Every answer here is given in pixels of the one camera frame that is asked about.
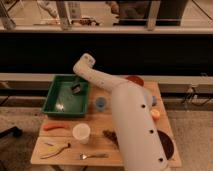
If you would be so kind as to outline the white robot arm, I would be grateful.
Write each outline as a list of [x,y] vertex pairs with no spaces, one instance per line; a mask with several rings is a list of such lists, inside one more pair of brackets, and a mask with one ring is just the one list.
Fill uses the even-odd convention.
[[74,64],[76,75],[111,94],[111,113],[125,171],[171,171],[150,108],[149,90],[125,78],[93,68],[84,53]]

